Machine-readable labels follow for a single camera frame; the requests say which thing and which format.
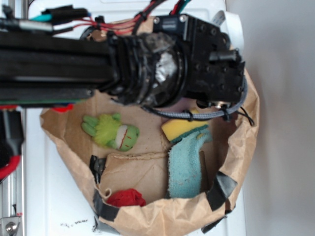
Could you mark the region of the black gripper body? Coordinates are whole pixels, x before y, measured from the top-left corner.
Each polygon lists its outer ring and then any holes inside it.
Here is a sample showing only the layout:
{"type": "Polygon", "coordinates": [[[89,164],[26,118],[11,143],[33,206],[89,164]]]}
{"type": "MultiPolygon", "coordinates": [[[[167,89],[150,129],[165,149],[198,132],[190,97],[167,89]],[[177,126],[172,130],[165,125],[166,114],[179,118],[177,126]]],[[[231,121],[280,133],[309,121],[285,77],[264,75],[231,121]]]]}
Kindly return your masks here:
{"type": "Polygon", "coordinates": [[[187,14],[166,15],[154,19],[153,32],[170,43],[156,63],[158,84],[171,89],[163,106],[181,97],[202,106],[241,100],[245,63],[219,27],[187,14]]]}

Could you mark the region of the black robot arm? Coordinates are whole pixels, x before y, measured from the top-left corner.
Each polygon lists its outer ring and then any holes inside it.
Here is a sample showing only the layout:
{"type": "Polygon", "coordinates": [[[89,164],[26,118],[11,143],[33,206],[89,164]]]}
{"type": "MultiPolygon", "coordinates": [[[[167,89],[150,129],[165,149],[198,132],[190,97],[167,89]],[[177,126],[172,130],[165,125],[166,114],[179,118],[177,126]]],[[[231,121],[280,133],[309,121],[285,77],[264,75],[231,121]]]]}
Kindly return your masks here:
{"type": "Polygon", "coordinates": [[[110,32],[102,42],[52,37],[49,24],[22,19],[1,19],[0,29],[2,107],[65,106],[95,91],[152,108],[246,95],[245,63],[228,35],[190,15],[157,16],[152,32],[110,32]]]}

